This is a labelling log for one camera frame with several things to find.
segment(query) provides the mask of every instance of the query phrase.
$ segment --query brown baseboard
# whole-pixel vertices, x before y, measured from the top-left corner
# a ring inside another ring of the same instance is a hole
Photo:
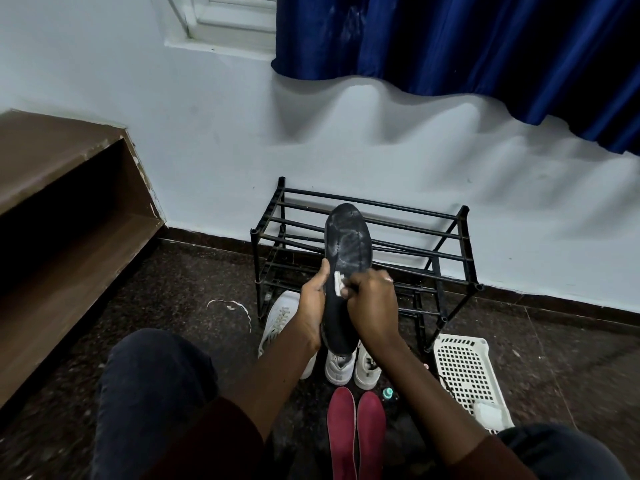
[[[170,241],[196,244],[207,248],[233,251],[241,254],[252,254],[250,242],[231,239],[229,237],[218,237],[215,235],[208,235],[201,232],[193,232],[172,227],[163,227],[157,236],[161,239],[168,239]],[[263,257],[267,256],[270,248],[270,246],[260,246],[260,255]],[[453,284],[446,284],[445,290],[452,293],[465,292],[462,287],[456,287]],[[526,306],[528,308],[539,310],[548,310],[559,314],[578,315],[580,317],[590,319],[640,326],[640,314],[638,313],[619,310],[617,308],[608,308],[606,306],[592,305],[590,303],[583,303],[581,301],[574,301],[571,299],[556,298],[554,296],[545,295],[523,294],[491,286],[485,286],[484,291],[479,292],[476,296],[482,299],[501,301],[511,305]]]

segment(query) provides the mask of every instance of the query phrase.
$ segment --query leg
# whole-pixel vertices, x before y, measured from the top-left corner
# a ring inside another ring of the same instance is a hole
[[[596,439],[559,424],[509,428],[498,437],[541,480],[628,480],[624,467]]]
[[[143,329],[109,353],[99,384],[92,478],[139,478],[218,395],[211,359],[167,331]]]

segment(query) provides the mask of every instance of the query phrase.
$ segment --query hand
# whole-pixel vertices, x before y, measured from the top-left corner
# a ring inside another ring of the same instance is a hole
[[[353,273],[344,284],[346,288],[341,293],[348,299],[351,322],[375,358],[377,350],[400,336],[394,282],[388,272],[369,268],[364,273]]]
[[[317,274],[302,286],[300,304],[294,317],[297,325],[308,333],[316,351],[320,348],[320,323],[324,313],[324,284],[329,277],[329,261],[322,259],[322,267]]]

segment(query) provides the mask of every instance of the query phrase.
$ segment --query white basket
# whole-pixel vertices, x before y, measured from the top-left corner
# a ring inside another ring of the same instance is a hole
[[[433,352],[442,386],[464,409],[492,433],[513,427],[485,339],[441,333]]]

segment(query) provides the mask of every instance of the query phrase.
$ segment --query wooden shelf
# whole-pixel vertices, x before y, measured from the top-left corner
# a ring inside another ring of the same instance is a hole
[[[0,407],[163,222],[123,129],[0,115]]]

